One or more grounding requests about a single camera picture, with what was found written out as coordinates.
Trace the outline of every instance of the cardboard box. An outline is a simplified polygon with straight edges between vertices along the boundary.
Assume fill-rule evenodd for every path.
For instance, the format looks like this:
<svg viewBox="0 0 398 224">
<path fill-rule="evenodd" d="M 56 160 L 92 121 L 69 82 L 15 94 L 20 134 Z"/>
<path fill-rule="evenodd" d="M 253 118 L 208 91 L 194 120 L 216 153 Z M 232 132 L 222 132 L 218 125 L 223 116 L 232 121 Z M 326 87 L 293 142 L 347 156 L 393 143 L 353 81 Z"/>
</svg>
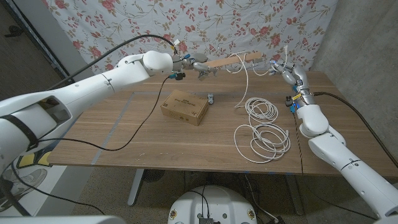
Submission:
<svg viewBox="0 0 398 224">
<path fill-rule="evenodd" d="M 165 116 L 198 126 L 209 108 L 209 102 L 207 98 L 174 90 L 160 108 Z"/>
</svg>

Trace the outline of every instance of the white curtain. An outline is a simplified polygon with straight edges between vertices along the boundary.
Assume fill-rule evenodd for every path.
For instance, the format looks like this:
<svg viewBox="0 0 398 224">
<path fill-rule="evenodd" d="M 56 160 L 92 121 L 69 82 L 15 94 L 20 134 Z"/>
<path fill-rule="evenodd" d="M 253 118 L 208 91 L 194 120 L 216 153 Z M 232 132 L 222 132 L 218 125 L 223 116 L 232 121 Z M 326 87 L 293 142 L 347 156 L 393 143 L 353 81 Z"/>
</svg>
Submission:
<svg viewBox="0 0 398 224">
<path fill-rule="evenodd" d="M 43 0 L 86 62 L 140 34 L 181 41 L 181 55 L 207 54 L 210 60 L 247 50 L 270 59 L 285 57 L 311 67 L 337 0 Z M 113 52 L 91 69 L 112 69 L 124 56 L 148 50 L 171 52 L 166 42 L 145 38 Z"/>
</svg>

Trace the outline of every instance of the table top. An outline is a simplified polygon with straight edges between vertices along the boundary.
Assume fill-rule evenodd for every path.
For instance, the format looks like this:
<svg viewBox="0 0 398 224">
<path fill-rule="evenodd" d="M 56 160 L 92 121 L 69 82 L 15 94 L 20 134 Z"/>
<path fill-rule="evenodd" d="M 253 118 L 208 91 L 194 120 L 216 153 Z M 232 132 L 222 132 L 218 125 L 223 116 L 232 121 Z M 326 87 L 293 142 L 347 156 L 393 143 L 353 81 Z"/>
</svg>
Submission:
<svg viewBox="0 0 398 224">
<path fill-rule="evenodd" d="M 48 161 L 68 166 L 301 174 L 294 119 L 284 104 L 285 97 L 294 93 L 281 76 L 259 77 L 249 72 L 248 93 L 242 104 L 256 96 L 276 105 L 279 116 L 274 123 L 289 130 L 292 143 L 289 152 L 278 161 L 255 164 L 238 153 L 233 137 L 239 125 L 248 124 L 246 110 L 234 108 L 245 91 L 244 72 L 231 74 L 220 71 L 217 77 L 208 77 L 202 82 L 197 80 L 197 75 L 197 72 L 189 71 L 181 81 L 165 82 L 154 112 L 124 149 L 102 151 L 87 144 L 61 141 Z M 342 97 L 324 73 L 307 72 L 307 75 L 312 92 L 327 91 Z M 108 149 L 123 146 L 150 113 L 164 78 L 154 76 L 95 105 L 80 116 L 65 138 L 92 142 Z M 214 104 L 210 105 L 199 126 L 162 114 L 161 103 L 175 89 L 204 97 L 208 93 L 214 94 Z M 317 96 L 315 101 L 330 124 L 345 137 L 350 150 L 381 175 L 398 177 L 398 169 L 351 109 L 329 96 Z M 299 136 L 305 174 L 338 174 L 314 155 L 308 146 L 308 139 L 301 134 Z M 241 128 L 236 137 L 245 156 L 261 161 L 249 147 L 252 139 L 249 128 Z"/>
</svg>

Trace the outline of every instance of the black wire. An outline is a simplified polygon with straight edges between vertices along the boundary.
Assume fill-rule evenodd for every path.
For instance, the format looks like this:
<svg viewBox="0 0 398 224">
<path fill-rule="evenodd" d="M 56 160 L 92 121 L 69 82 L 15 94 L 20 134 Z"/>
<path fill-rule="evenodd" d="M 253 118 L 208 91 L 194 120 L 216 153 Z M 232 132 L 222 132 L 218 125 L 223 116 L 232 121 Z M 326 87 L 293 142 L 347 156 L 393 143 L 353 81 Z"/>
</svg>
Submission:
<svg viewBox="0 0 398 224">
<path fill-rule="evenodd" d="M 166 82 L 166 80 L 167 80 L 168 78 L 169 78 L 169 77 L 167 77 L 167 78 L 163 81 L 162 86 L 160 87 L 159 94 L 157 95 L 156 103 L 155 103 L 154 107 L 152 108 L 152 111 L 149 113 L 149 115 L 147 116 L 147 118 L 145 118 L 145 120 L 139 125 L 139 127 L 138 127 L 137 130 L 136 130 L 136 132 L 131 136 L 130 140 L 129 140 L 127 143 L 125 143 L 124 146 L 122 146 L 122 147 L 120 147 L 120 148 L 117 148 L 117 149 L 106 149 L 106 148 L 104 148 L 104 147 L 97 146 L 96 144 L 93 144 L 93 143 L 91 143 L 91 142 L 87 142 L 87 141 L 83 141 L 83 140 L 78 140 L 78 139 L 69 139 L 69 138 L 39 139 L 39 142 L 53 141 L 53 140 L 74 141 L 74 142 L 80 142 L 80 143 L 89 144 L 89 145 L 91 145 L 91 146 L 97 147 L 98 149 L 102 149 L 102 150 L 104 150 L 104 151 L 118 151 L 118 150 L 121 150 L 121 149 L 123 149 L 124 147 L 126 147 L 126 146 L 132 141 L 132 139 L 133 139 L 134 136 L 137 134 L 137 132 L 138 132 L 138 130 L 141 128 L 141 126 L 145 123 L 145 121 L 147 121 L 147 119 L 148 119 L 149 116 L 152 114 L 152 112 L 154 112 L 155 107 L 156 107 L 156 105 L 157 105 L 157 102 L 159 101 L 159 97 L 160 97 L 160 93 L 162 92 L 163 85 L 164 85 L 164 83 Z"/>
<path fill-rule="evenodd" d="M 257 201 L 258 201 L 258 203 L 254 202 L 254 204 L 257 207 L 257 212 L 256 213 L 258 213 L 258 210 L 259 210 L 259 207 L 260 207 L 260 187 L 259 187 L 259 184 L 258 184 L 258 182 L 256 180 L 249 179 L 249 177 L 248 177 L 248 180 L 246 180 L 246 179 L 243 179 L 243 180 L 244 180 L 244 183 L 246 184 L 246 190 L 249 192 L 250 200 L 252 200 L 252 199 L 255 200 L 254 198 L 251 197 L 252 196 L 251 193 L 252 192 L 253 193 L 257 193 Z M 255 184 L 256 187 L 257 187 L 257 191 L 253 190 L 253 188 L 252 188 L 252 190 L 250 190 L 250 187 L 248 186 L 249 183 Z M 264 214 L 266 215 L 266 217 L 269 218 L 269 220 L 275 220 L 275 218 L 270 216 L 269 214 L 267 214 L 267 213 L 264 213 Z"/>
<path fill-rule="evenodd" d="M 376 139 L 376 141 L 380 144 L 381 148 L 384 150 L 384 152 L 387 154 L 387 156 L 390 158 L 390 160 L 394 163 L 394 165 L 398 168 L 398 162 L 394 158 L 394 156 L 391 155 L 391 153 L 388 151 L 387 147 L 383 144 L 383 142 L 380 140 L 379 136 L 373 131 L 372 127 L 368 124 L 368 122 L 365 120 L 365 118 L 362 116 L 362 114 L 350 103 L 348 103 L 346 100 L 342 99 L 339 96 L 336 96 L 332 93 L 327 93 L 327 92 L 315 92 L 313 93 L 314 96 L 320 96 L 320 95 L 328 95 L 331 97 L 336 98 L 337 100 L 340 100 L 343 102 L 345 105 L 349 106 L 358 116 L 361 118 L 362 122 L 365 124 L 365 126 L 369 129 L 369 131 L 372 133 L 373 137 Z"/>
<path fill-rule="evenodd" d="M 358 214 L 358 215 L 362 215 L 362 216 L 364 216 L 364 217 L 366 217 L 366 218 L 370 218 L 370 219 L 373 219 L 373 220 L 377 220 L 377 218 L 373 218 L 373 217 L 371 217 L 371 216 L 369 216 L 369 215 L 365 215 L 365 214 L 363 214 L 363 213 L 360 213 L 360 212 L 357 212 L 357 211 L 354 211 L 354 210 L 351 210 L 351 209 L 348 209 L 348 208 L 345 208 L 345 207 L 336 205 L 336 204 L 334 204 L 334 203 L 331 203 L 331 202 L 329 202 L 329 201 L 327 201 L 327 200 L 325 200 L 325 199 L 319 197 L 316 193 L 314 193 L 314 192 L 310 189 L 310 187 L 308 186 L 307 181 L 305 180 L 305 177 L 304 177 L 304 171 L 303 171 L 303 155 L 302 155 L 302 153 L 301 153 L 300 139 L 299 139 L 299 132 L 298 132 L 298 130 L 297 130 L 296 116 L 294 115 L 294 113 L 292 113 L 292 115 L 293 115 L 293 117 L 294 117 L 294 123 L 295 123 L 295 125 L 296 125 L 296 136 L 297 136 L 298 150 L 300 151 L 301 175 L 302 175 L 302 178 L 303 178 L 304 185 L 307 187 L 307 189 L 308 189 L 314 196 L 316 196 L 318 199 L 320 199 L 320 200 L 322 200 L 322 201 L 328 203 L 329 205 L 332 205 L 332 206 L 334 206 L 334 207 L 337 207 L 337 208 L 340 208 L 340 209 L 343 209 L 343 210 L 346 210 L 346 211 L 349 211 L 349 212 L 353 212 L 353 213 Z"/>
<path fill-rule="evenodd" d="M 205 198 L 205 196 L 204 196 L 203 194 L 199 193 L 199 192 L 194 191 L 194 190 L 189 190 L 189 191 L 187 191 L 187 192 L 194 192 L 194 193 L 200 195 L 200 196 L 202 197 L 202 199 L 203 199 L 203 198 L 205 199 L 206 204 L 207 204 L 207 218 L 210 218 L 209 204 L 207 203 L 207 199 Z"/>
<path fill-rule="evenodd" d="M 26 216 L 26 217 L 31 216 L 30 213 L 18 202 L 18 200 L 15 198 L 15 196 L 13 196 L 13 194 L 11 193 L 11 190 L 8 190 L 6 188 L 6 180 L 4 179 L 4 177 L 2 175 L 0 177 L 0 189 L 1 189 L 2 193 L 4 194 L 4 196 L 6 197 L 6 199 L 8 200 L 8 202 L 11 202 L 12 206 L 14 206 L 14 208 L 22 216 Z"/>
<path fill-rule="evenodd" d="M 173 63 L 181 62 L 182 60 L 184 60 L 184 58 L 183 58 L 183 59 L 180 59 L 180 60 L 178 60 L 178 61 L 175 61 L 175 62 L 173 62 Z"/>
<path fill-rule="evenodd" d="M 185 193 L 185 187 L 187 185 L 187 181 L 185 180 L 185 170 L 183 171 L 183 174 L 184 174 L 184 193 Z"/>
<path fill-rule="evenodd" d="M 256 218 L 260 219 L 261 223 L 264 224 L 264 221 L 258 215 L 256 215 Z"/>
<path fill-rule="evenodd" d="M 31 185 L 25 183 L 25 182 L 19 177 L 19 175 L 17 174 L 17 171 L 15 170 L 15 167 L 14 167 L 14 163 L 11 164 L 11 169 L 12 169 L 12 172 L 14 173 L 15 177 L 19 180 L 19 182 L 21 182 L 23 185 L 25 185 L 25 186 L 27 186 L 27 187 L 29 187 L 29 188 L 32 188 L 32 189 L 34 189 L 34 190 L 36 190 L 36 191 L 38 191 L 38 192 L 40 192 L 40 193 L 42 193 L 42 194 L 45 194 L 45 195 L 47 195 L 47 196 L 49 196 L 49 197 L 53 197 L 53 198 L 57 198 L 57 199 L 61 199 L 61 200 L 66 200 L 67 202 L 72 202 L 72 203 L 75 203 L 75 204 L 86 205 L 86 206 L 95 208 L 95 209 L 97 209 L 99 212 L 101 212 L 103 215 L 105 215 L 105 213 L 104 213 L 101 209 L 99 209 L 98 207 L 96 207 L 96 206 L 94 206 L 94 205 L 90 205 L 90 204 L 87 204 L 87 203 L 76 202 L 76 201 L 74 201 L 74 200 L 70 200 L 70 199 L 63 198 L 63 197 L 58 197 L 58 196 L 55 196 L 55 195 L 46 193 L 46 192 L 44 192 L 44 191 L 42 191 L 42 190 L 39 190 L 39 189 L 37 189 L 37 188 L 35 188 L 35 187 L 33 187 L 33 186 L 31 186 Z"/>
<path fill-rule="evenodd" d="M 77 76 L 78 74 L 80 74 L 82 71 L 86 70 L 87 68 L 90 68 L 91 66 L 93 66 L 94 64 L 96 64 L 97 62 L 99 62 L 101 59 L 105 58 L 106 56 L 108 56 L 110 53 L 114 52 L 115 50 L 117 50 L 118 48 L 122 47 L 125 44 L 128 44 L 132 41 L 135 41 L 137 39 L 143 38 L 143 37 L 156 37 L 159 39 L 162 39 L 164 41 L 166 41 L 167 43 L 169 43 L 173 48 L 174 48 L 174 54 L 177 55 L 177 49 L 175 49 L 174 44 L 171 43 L 171 41 L 167 40 L 166 38 L 159 36 L 159 35 L 154 35 L 154 34 L 144 34 L 144 35 L 139 35 L 137 37 L 133 37 L 129 40 L 124 41 L 123 43 L 117 45 L 116 47 L 112 48 L 111 50 L 107 51 L 105 54 L 103 54 L 102 56 L 100 56 L 99 58 L 97 58 L 96 60 L 90 62 L 89 64 L 87 64 L 86 66 L 84 66 L 83 68 L 77 70 L 75 73 L 73 73 L 72 75 L 70 75 L 68 78 L 65 78 L 61 81 L 59 81 L 58 83 L 56 83 L 55 85 L 51 86 L 50 88 L 48 88 L 47 90 L 52 90 L 55 87 L 61 85 L 62 83 L 66 83 L 69 79 Z"/>
<path fill-rule="evenodd" d="M 206 184 L 207 184 L 207 182 L 205 182 L 205 184 L 204 184 L 204 186 L 203 186 L 203 190 L 201 191 L 201 216 L 202 216 L 202 217 L 204 217 L 204 216 L 203 216 L 203 198 L 205 197 L 204 194 L 205 194 L 205 187 L 206 187 Z M 209 211 L 207 211 L 207 218 L 210 218 Z"/>
</svg>

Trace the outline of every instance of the wooden stick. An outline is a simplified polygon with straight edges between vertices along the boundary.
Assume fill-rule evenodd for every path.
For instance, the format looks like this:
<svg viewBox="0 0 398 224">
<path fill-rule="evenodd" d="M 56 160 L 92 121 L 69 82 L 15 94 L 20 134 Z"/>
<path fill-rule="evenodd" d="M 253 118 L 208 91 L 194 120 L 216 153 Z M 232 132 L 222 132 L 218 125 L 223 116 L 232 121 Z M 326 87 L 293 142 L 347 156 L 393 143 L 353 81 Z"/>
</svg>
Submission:
<svg viewBox="0 0 398 224">
<path fill-rule="evenodd" d="M 257 58 L 261 58 L 262 54 L 261 52 L 256 52 L 256 53 L 250 53 L 246 55 L 245 60 L 253 60 L 253 59 L 257 59 Z M 209 62 L 205 62 L 206 65 L 209 65 L 211 67 L 220 67 L 220 66 L 224 66 L 224 65 L 231 65 L 232 63 L 238 63 L 241 62 L 237 56 L 232 56 L 232 57 L 228 57 L 228 58 L 222 58 L 222 59 L 218 59 L 218 60 L 213 60 L 213 61 L 209 61 Z"/>
</svg>

